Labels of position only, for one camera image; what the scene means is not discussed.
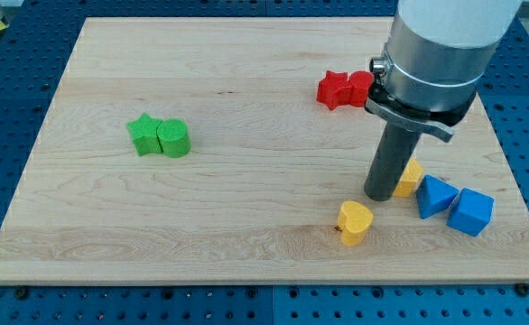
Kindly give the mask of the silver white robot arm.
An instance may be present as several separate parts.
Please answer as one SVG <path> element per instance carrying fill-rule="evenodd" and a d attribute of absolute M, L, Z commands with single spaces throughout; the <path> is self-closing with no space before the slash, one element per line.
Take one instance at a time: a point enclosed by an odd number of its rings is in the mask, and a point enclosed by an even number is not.
<path fill-rule="evenodd" d="M 375 76 L 368 112 L 386 121 L 384 139 L 448 142 L 521 0 L 400 0 Z"/>

